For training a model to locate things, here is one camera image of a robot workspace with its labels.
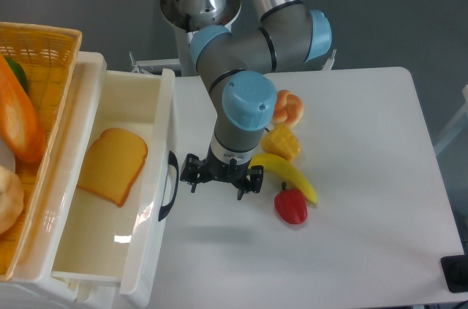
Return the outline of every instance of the black handle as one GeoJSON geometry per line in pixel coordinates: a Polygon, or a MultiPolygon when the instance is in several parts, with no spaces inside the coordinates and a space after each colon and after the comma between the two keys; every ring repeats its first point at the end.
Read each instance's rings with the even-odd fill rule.
{"type": "Polygon", "coordinates": [[[169,151],[169,158],[167,160],[167,163],[169,165],[172,165],[174,168],[175,168],[175,173],[176,173],[176,177],[175,177],[175,186],[174,186],[174,194],[173,194],[173,198],[171,198],[171,200],[169,201],[169,203],[167,203],[166,205],[162,205],[161,208],[159,209],[159,217],[158,217],[158,221],[161,221],[162,219],[164,219],[167,214],[169,214],[170,210],[172,209],[173,205],[174,205],[174,202],[176,201],[176,196],[177,196],[177,188],[178,188],[178,162],[177,162],[177,157],[176,155],[174,154],[174,152],[172,152],[171,150],[169,151]]]}

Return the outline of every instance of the yellow bell pepper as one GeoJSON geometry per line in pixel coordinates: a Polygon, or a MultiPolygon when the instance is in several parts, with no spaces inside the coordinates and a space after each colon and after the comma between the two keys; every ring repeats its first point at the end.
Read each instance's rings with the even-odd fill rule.
{"type": "Polygon", "coordinates": [[[261,140],[266,153],[275,154],[292,161],[301,152],[301,144],[294,133],[284,123],[276,124],[261,140]]]}

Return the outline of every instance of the banana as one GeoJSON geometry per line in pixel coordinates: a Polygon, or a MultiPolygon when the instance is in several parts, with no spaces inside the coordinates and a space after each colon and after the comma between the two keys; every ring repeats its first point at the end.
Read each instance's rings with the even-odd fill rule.
{"type": "Polygon", "coordinates": [[[250,161],[250,167],[263,165],[263,169],[272,172],[279,177],[292,183],[294,187],[301,190],[308,202],[317,204],[317,194],[314,187],[307,178],[286,159],[270,153],[256,154],[250,161]]]}

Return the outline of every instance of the cable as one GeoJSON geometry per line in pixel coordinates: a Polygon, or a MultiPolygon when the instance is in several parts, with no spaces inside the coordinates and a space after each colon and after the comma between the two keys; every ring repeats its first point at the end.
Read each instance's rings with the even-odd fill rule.
{"type": "Polygon", "coordinates": [[[461,307],[463,307],[467,303],[468,303],[468,300],[465,300],[465,301],[460,302],[459,304],[455,305],[452,309],[460,309],[461,307]]]}

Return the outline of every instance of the green vegetable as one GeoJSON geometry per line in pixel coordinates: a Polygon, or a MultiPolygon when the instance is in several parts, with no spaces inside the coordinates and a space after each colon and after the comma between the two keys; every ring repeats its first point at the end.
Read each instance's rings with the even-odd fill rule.
{"type": "Polygon", "coordinates": [[[24,72],[24,69],[21,66],[21,64],[13,61],[10,57],[5,57],[5,60],[7,61],[10,68],[12,69],[13,73],[15,73],[15,76],[20,82],[21,87],[23,88],[24,92],[28,93],[28,89],[29,89],[28,78],[26,77],[26,73],[24,72]]]}

